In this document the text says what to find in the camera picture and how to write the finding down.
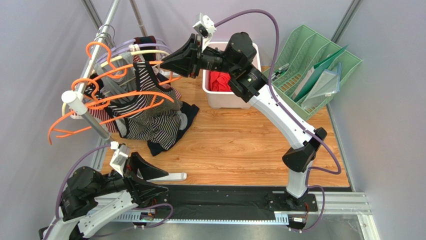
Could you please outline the red tank top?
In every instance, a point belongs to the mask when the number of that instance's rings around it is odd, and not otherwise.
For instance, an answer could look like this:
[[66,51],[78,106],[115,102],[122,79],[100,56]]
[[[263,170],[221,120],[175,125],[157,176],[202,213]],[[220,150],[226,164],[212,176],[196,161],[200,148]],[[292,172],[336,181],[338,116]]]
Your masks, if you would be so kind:
[[228,73],[210,71],[208,80],[208,88],[212,92],[231,92],[231,87],[228,82],[231,76]]

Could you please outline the grey garment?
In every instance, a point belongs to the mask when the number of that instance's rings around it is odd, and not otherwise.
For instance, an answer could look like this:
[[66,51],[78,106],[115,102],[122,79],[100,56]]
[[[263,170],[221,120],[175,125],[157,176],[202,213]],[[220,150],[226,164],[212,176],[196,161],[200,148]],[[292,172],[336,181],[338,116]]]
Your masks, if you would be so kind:
[[188,117],[187,117],[187,115],[185,113],[183,113],[180,110],[177,111],[176,114],[177,114],[177,116],[180,119],[179,130],[183,131],[187,127],[187,125],[188,125]]

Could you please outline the black white striped top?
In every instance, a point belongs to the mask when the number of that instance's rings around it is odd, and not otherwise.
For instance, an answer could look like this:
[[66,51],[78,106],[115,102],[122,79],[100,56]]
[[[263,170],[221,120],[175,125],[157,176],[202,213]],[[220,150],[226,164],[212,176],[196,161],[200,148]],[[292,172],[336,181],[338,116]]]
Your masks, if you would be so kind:
[[96,65],[91,79],[95,84],[86,87],[85,95],[99,100],[133,91],[140,95],[111,100],[104,109],[91,109],[90,114],[110,133],[118,133],[128,140],[146,141],[152,155],[172,148],[182,137],[189,124],[177,91],[169,84],[162,85],[163,75],[155,73],[148,62],[135,62],[126,75],[113,79],[98,76],[105,70]]

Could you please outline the orange plastic hanger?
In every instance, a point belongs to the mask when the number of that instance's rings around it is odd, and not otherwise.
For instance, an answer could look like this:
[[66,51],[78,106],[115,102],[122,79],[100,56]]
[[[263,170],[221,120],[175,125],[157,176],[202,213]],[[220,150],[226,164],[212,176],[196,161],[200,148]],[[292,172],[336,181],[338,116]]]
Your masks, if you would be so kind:
[[[100,86],[97,83],[97,80],[99,78],[79,78],[76,79],[72,84],[71,84],[71,90],[69,91],[65,91],[63,94],[68,98],[68,102],[66,102],[65,100],[63,101],[63,103],[65,105],[68,105],[69,108],[71,109],[71,111],[65,113],[62,117],[60,117],[58,120],[56,120],[49,128],[48,132],[47,132],[47,141],[50,145],[53,144],[52,142],[52,132],[58,132],[58,133],[62,133],[62,135],[57,135],[56,137],[61,139],[61,138],[67,138],[79,133],[82,133],[84,131],[90,130],[90,129],[94,129],[93,126],[88,126],[79,130],[75,130],[75,131],[69,131],[69,130],[65,130],[65,129],[59,129],[56,128],[56,126],[64,121],[66,118],[71,117],[71,116],[76,116],[79,115],[80,117],[82,117],[85,114],[91,114],[91,113],[99,113],[101,111],[107,112],[107,111],[111,111],[112,110],[112,103],[113,100],[119,100],[122,99],[124,97],[139,97],[139,96],[152,96],[151,101],[149,102],[149,104],[147,104],[146,106],[142,107],[142,108],[136,108],[134,110],[131,110],[127,113],[123,113],[123,114],[115,114],[113,117],[110,117],[108,119],[106,118],[100,118],[101,121],[97,121],[97,119],[94,119],[94,124],[98,125],[100,127],[101,130],[105,130],[107,131],[107,129],[103,128],[103,125],[108,125],[109,123],[113,122],[113,121],[117,121],[119,119],[123,119],[123,118],[127,118],[127,117],[131,117],[133,115],[136,115],[140,112],[143,112],[145,110],[149,110],[152,109],[154,107],[158,107],[161,104],[163,104],[164,101],[168,101],[170,103],[174,103],[175,100],[172,99],[169,95],[161,93],[161,92],[156,92],[156,91],[131,91],[128,93],[120,93],[118,95],[113,95],[110,97],[106,97],[106,98],[102,98],[102,99],[98,99],[96,96],[96,93],[99,91]],[[87,96],[83,93],[76,93],[74,92],[74,90],[76,89],[76,85],[81,84],[81,83],[89,83],[91,85],[94,86],[93,91],[91,92],[90,96]]]

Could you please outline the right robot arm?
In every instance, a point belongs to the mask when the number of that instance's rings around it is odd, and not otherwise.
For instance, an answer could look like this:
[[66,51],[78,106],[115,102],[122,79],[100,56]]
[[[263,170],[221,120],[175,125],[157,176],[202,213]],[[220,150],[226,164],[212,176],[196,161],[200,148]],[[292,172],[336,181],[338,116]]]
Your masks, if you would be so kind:
[[225,50],[205,47],[200,35],[192,34],[180,49],[165,57],[161,67],[185,78],[195,78],[200,70],[230,75],[231,91],[244,102],[259,110],[285,136],[290,149],[282,161],[289,169],[286,203],[291,207],[303,205],[308,195],[308,169],[327,132],[302,122],[290,111],[286,113],[276,102],[278,95],[270,89],[268,79],[253,65],[257,50],[246,32],[233,34]]

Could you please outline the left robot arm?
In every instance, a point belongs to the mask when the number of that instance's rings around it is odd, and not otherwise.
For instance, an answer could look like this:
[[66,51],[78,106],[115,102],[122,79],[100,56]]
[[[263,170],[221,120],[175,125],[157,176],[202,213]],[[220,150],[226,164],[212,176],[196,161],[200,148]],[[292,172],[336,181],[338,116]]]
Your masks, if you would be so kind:
[[118,169],[101,174],[80,167],[61,193],[58,216],[39,230],[42,240],[88,240],[104,225],[129,210],[147,209],[151,199],[168,188],[151,180],[169,173],[145,161],[137,152],[118,153],[111,163]]

